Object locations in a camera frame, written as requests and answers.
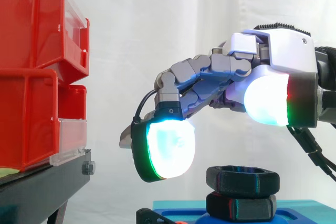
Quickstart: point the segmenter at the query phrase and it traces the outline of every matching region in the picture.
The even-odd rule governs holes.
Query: green light
[[[259,123],[286,126],[288,74],[272,74],[254,80],[246,89],[244,105]]]
[[[195,154],[194,130],[188,121],[166,120],[150,124],[148,152],[157,175],[172,178],[189,169]]]

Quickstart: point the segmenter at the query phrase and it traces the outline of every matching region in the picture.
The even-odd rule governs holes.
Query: white curtain
[[[280,175],[278,199],[314,199],[336,208],[336,184],[315,167],[281,127],[247,114],[204,108],[191,118],[196,154],[178,178],[147,184],[136,173],[119,136],[130,124],[156,75],[172,64],[207,54],[231,33],[258,24],[289,23],[308,30],[317,45],[336,46],[336,0],[75,0],[90,19],[88,148],[96,161],[90,183],[68,203],[65,224],[135,223],[154,200],[202,200],[212,190],[206,169],[256,166]],[[153,109],[148,101],[144,111]],[[325,156],[336,161],[335,130],[313,130]]]

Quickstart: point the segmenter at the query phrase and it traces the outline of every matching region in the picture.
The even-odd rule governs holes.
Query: yellow object
[[[20,170],[11,169],[11,168],[0,168],[0,178],[5,177],[10,174],[16,174],[20,172]]]

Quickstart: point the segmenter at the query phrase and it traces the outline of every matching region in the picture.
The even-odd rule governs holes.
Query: red storage bin
[[[0,68],[50,68],[61,84],[89,74],[89,21],[72,0],[0,0]]]
[[[0,69],[0,87],[0,168],[23,171],[50,156],[58,165],[84,154],[84,86],[59,86],[51,69]]]
[[[0,167],[24,170],[58,152],[57,76],[0,69]]]

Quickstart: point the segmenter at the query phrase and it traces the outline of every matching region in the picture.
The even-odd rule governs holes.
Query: stacked hex nut
[[[269,170],[243,166],[216,166],[206,171],[206,183],[215,191],[206,197],[206,210],[232,222],[268,221],[275,216],[275,193],[280,178]]]

